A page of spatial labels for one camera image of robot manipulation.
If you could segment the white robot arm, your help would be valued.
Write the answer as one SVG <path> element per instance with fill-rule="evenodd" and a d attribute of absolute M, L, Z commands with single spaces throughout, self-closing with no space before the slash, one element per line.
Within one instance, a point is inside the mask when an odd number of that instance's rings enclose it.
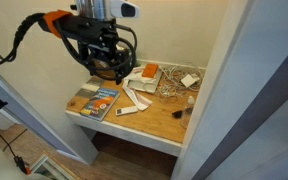
<path fill-rule="evenodd" d="M 136 64 L 137 36 L 117 18 L 135 18 L 139 8 L 127 0 L 76 0 L 77 15 L 55 21 L 70 55 L 91 76 L 120 84 Z"/>

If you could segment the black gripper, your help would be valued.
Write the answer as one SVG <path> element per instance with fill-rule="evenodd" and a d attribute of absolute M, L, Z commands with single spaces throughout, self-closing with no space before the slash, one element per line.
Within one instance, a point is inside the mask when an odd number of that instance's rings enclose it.
<path fill-rule="evenodd" d="M 119 85 L 136 64 L 137 36 L 115 19 L 68 16 L 56 20 L 55 28 L 69 54 L 91 75 Z"/>

